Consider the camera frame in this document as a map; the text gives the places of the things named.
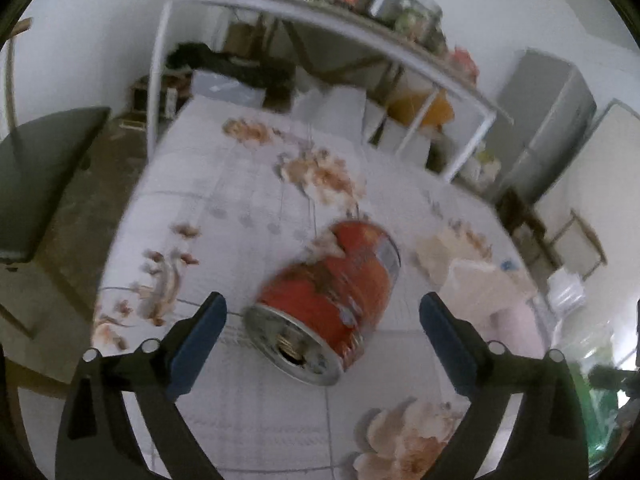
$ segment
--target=floor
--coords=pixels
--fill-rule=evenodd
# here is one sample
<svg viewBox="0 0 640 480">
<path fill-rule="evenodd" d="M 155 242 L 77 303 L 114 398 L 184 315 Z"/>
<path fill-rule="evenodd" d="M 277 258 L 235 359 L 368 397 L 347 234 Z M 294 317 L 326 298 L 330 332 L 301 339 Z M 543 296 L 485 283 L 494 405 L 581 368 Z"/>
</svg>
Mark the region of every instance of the floor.
<svg viewBox="0 0 640 480">
<path fill-rule="evenodd" d="M 123 130 L 116 121 L 108 123 L 66 188 L 40 245 L 39 250 L 60 269 L 89 312 L 111 240 L 144 165 L 144 133 Z M 89 345 L 90 324 L 31 264 L 3 272 L 0 291 L 2 303 L 35 332 L 29 340 L 0 319 L 0 342 L 7 357 L 70 382 Z"/>
</svg>

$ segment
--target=black cushion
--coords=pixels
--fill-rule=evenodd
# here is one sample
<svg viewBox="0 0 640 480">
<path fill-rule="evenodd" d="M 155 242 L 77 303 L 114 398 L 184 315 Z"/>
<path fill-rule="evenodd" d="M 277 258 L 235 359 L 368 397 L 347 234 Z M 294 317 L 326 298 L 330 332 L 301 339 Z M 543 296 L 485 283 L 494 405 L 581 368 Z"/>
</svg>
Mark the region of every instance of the black cushion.
<svg viewBox="0 0 640 480">
<path fill-rule="evenodd" d="M 22 124 L 0 142 L 0 262 L 30 261 L 108 108 L 79 108 Z"/>
</svg>

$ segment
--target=silver can bottom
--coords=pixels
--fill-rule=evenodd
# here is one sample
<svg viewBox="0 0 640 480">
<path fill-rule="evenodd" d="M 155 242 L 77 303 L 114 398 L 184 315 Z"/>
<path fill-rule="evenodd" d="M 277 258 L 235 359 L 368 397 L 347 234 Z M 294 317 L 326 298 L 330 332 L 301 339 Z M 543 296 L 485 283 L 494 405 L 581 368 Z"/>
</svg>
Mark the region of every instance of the silver can bottom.
<svg viewBox="0 0 640 480">
<path fill-rule="evenodd" d="M 318 334 L 294 317 L 265 304 L 244 311 L 244 329 L 255 347 L 287 375 L 315 386 L 332 386 L 342 361 Z"/>
</svg>

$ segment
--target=red can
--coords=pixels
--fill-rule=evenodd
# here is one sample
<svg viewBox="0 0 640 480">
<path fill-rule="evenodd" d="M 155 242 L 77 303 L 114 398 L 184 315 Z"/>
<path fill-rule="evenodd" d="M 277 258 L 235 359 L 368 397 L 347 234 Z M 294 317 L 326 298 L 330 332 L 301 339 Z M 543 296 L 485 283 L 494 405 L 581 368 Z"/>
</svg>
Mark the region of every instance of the red can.
<svg viewBox="0 0 640 480">
<path fill-rule="evenodd" d="M 388 305 L 400 254 L 384 229 L 361 220 L 334 224 L 314 247 L 267 283 L 244 325 L 278 368 L 326 386 L 362 355 Z"/>
</svg>

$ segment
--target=white metal shelf frame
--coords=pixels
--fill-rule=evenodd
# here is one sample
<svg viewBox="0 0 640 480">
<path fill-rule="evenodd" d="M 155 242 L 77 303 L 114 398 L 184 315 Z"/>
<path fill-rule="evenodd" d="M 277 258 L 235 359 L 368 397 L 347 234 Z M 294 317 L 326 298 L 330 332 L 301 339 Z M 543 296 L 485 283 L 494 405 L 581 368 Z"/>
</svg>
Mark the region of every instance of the white metal shelf frame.
<svg viewBox="0 0 640 480">
<path fill-rule="evenodd" d="M 482 95 L 475 86 L 464 79 L 442 60 L 430 54 L 424 48 L 398 36 L 388 28 L 362 16 L 339 7 L 322 3 L 309 3 L 303 0 L 166 0 L 162 9 L 156 42 L 154 45 L 148 88 L 146 154 L 151 160 L 158 138 L 158 113 L 162 72 L 166 57 L 166 36 L 174 8 L 178 2 L 195 2 L 220 7 L 266 12 L 284 20 L 305 23 L 324 28 L 335 34 L 361 43 L 384 54 L 389 59 L 401 63 L 419 75 L 430 80 L 434 88 L 433 96 L 439 88 L 445 89 L 463 102 L 473 105 L 481 114 L 482 121 L 469 142 L 460 147 L 456 155 L 444 169 L 442 178 L 450 182 L 462 165 L 469 159 L 476 146 L 484 138 L 498 114 L 507 120 L 511 118 L 497 105 Z M 405 149 L 422 123 L 433 99 L 428 99 L 407 130 L 396 154 Z"/>
</svg>

